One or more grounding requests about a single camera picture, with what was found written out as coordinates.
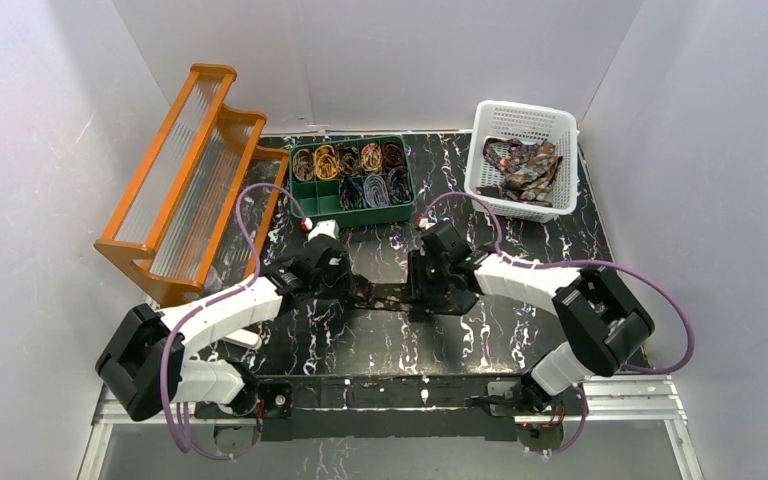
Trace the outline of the dark floral tie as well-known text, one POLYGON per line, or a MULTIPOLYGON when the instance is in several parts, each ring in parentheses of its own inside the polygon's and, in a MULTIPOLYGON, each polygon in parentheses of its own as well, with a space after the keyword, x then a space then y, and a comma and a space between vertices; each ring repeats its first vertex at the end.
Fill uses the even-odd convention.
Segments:
POLYGON ((462 316, 478 300, 477 294, 467 290, 419 287, 410 283, 370 283, 344 302, 362 310, 462 316))

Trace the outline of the white plastic basket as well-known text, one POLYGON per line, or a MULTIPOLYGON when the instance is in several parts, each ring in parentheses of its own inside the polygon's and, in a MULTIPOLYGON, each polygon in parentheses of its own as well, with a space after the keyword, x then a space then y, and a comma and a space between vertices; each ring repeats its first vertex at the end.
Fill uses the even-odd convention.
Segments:
POLYGON ((546 223, 575 210, 578 195, 579 154, 577 125, 568 112, 506 101, 485 100, 477 106, 473 122, 464 189, 482 198, 489 209, 501 216, 546 223), (548 140, 564 156, 560 173, 550 194, 550 208, 492 198, 503 176, 485 162, 483 145, 488 137, 518 138, 525 144, 548 140))

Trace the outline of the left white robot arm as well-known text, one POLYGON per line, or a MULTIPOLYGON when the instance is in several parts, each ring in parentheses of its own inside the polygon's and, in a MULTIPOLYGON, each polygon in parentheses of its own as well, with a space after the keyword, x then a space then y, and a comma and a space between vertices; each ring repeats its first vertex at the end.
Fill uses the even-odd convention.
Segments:
POLYGON ((100 354, 97 374, 134 421, 159 414, 164 398, 252 414, 264 402, 254 374, 239 362, 194 356, 226 338, 257 350, 262 341, 249 326, 271 321, 330 287, 342 289, 351 268, 338 233, 336 221, 320 221, 300 253, 259 276, 177 307, 133 307, 100 354))

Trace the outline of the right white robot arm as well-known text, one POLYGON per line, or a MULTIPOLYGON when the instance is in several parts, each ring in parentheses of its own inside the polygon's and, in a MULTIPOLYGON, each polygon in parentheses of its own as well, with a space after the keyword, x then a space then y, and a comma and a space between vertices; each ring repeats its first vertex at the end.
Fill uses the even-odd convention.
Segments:
POLYGON ((448 223, 418 222, 422 247, 409 262, 411 298, 451 306, 457 293, 517 300, 558 319, 564 342, 501 393, 466 400, 490 415, 540 413, 593 376, 617 373, 655 331, 651 315, 607 266, 542 267, 473 248, 448 223))

